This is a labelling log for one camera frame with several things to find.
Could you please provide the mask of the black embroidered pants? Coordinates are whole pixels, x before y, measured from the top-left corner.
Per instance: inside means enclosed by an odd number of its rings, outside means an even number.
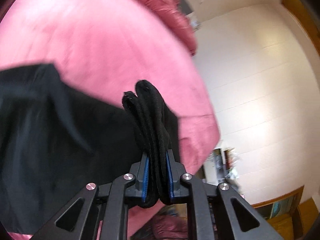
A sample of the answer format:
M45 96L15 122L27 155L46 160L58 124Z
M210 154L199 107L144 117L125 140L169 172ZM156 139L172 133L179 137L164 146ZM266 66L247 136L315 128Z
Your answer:
M52 64L1 72L1 223L32 235L86 184L106 184L147 154L144 207L170 202L166 151L180 160L178 120L140 80L123 107L62 82Z

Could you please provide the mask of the pink bed sheet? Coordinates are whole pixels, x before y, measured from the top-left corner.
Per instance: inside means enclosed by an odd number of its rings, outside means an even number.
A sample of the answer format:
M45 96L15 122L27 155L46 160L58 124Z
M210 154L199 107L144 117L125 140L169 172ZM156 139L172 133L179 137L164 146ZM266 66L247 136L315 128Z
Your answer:
M219 140L213 107L187 47L137 0L15 0L1 21L1 72L52 64L63 83L123 107L146 80L178 120L180 160L196 172ZM135 233L166 203L139 202Z

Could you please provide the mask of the dark grey headboard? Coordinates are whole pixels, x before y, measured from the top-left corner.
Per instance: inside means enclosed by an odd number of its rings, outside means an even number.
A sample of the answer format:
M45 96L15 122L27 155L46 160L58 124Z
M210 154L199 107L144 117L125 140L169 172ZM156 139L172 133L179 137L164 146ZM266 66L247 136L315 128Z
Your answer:
M193 9L186 0L180 0L178 7L179 10L186 16L193 12Z

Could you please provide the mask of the dark pink duvet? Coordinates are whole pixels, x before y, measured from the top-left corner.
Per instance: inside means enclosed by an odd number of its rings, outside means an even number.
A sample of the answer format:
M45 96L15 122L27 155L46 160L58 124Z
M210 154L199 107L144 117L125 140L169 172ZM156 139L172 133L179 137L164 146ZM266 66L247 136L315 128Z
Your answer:
M137 0L151 10L187 47L196 54L197 42L189 18L178 8L180 0Z

